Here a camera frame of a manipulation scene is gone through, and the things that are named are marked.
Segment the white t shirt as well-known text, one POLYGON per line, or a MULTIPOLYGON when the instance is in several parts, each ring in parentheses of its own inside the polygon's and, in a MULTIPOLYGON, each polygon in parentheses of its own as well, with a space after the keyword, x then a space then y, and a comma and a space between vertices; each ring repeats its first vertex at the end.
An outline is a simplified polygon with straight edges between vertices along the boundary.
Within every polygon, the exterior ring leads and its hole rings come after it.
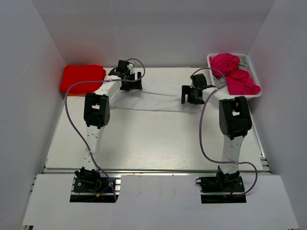
POLYGON ((181 84, 145 81, 142 90, 117 90, 110 99, 110 107, 137 111, 200 112, 201 105, 181 103, 181 87, 181 84))

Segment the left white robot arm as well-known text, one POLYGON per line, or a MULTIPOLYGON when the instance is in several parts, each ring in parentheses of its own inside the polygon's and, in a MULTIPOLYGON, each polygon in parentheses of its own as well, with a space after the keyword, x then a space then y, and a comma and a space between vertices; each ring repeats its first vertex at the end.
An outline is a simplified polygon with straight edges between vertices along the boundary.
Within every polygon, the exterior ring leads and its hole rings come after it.
POLYGON ((96 169, 95 157, 100 152, 102 135, 110 121, 109 100, 117 90, 142 90, 143 72, 135 71, 136 58, 119 60, 118 66, 112 69, 98 90, 87 93, 84 101, 83 118, 86 124, 86 152, 84 167, 87 170, 96 169))

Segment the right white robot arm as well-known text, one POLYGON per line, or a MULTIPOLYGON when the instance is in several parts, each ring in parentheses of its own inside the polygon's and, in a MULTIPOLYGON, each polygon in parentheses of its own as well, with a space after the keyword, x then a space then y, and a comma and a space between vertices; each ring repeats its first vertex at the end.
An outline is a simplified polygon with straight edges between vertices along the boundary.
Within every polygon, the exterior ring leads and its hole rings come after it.
POLYGON ((216 179, 217 187, 228 191, 234 185, 231 175, 239 173, 243 140, 252 128, 247 99, 244 96, 231 96, 213 85, 208 85, 203 74, 192 75, 190 79, 191 85, 183 85, 181 88, 181 103, 211 103, 219 109, 219 127, 224 136, 222 159, 210 161, 217 163, 218 171, 222 173, 222 176, 216 179))

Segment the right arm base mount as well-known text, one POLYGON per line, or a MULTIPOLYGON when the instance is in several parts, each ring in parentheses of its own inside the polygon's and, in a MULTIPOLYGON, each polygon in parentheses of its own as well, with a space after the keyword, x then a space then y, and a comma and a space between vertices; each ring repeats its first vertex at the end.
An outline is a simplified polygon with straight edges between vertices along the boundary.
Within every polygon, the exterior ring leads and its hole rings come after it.
POLYGON ((240 172, 223 173, 221 169, 215 176, 199 177, 195 183, 201 189, 202 204, 240 204, 246 203, 245 188, 240 172))

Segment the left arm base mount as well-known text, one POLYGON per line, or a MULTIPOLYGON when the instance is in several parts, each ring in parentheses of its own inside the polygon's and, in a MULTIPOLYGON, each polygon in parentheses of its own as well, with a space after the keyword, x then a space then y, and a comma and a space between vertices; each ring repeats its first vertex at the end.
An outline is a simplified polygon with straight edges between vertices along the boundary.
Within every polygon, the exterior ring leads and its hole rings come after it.
POLYGON ((115 203, 119 191, 119 178, 107 178, 99 170, 87 170, 82 167, 74 172, 70 202, 115 203))

